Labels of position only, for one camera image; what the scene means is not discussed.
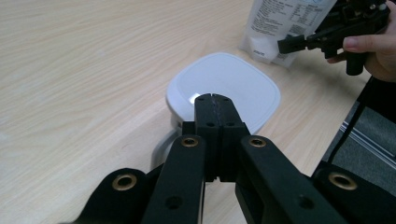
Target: light wood surface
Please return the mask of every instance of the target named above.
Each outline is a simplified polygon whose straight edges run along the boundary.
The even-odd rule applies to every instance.
[[[290,68],[238,49],[252,0],[0,1],[0,223],[76,219],[109,173],[149,171],[172,130],[165,91],[213,52],[253,64],[281,92],[260,135],[311,175],[369,75],[318,50]],[[207,185],[204,223],[245,223],[233,184]]]

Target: white plastic device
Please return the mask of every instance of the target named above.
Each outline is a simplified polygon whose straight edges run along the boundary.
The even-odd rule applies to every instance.
[[[194,121],[194,99],[206,93],[230,98],[251,134],[279,105],[276,84],[263,72],[228,53],[214,53],[183,69],[170,82],[166,100],[177,122]]]

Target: bolt hole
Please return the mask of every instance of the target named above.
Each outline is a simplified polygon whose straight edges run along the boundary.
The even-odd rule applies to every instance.
[[[267,143],[260,138],[252,138],[249,143],[254,147],[265,147],[265,145],[267,145]]]
[[[118,175],[114,180],[113,180],[113,189],[115,190],[128,190],[134,187],[136,185],[137,178],[135,175],[132,174],[126,174],[126,175]]]
[[[169,210],[176,210],[178,209],[181,205],[183,204],[183,201],[181,200],[180,197],[177,196],[172,196],[166,199],[165,201],[165,206]]]
[[[352,178],[340,173],[329,174],[329,180],[332,182],[332,184],[340,189],[354,190],[358,187]]]
[[[198,140],[196,140],[195,138],[184,138],[181,141],[181,145],[183,145],[184,147],[195,147],[196,145],[198,145]]]
[[[303,209],[313,209],[315,207],[314,202],[304,195],[300,195],[297,199],[298,205]]]

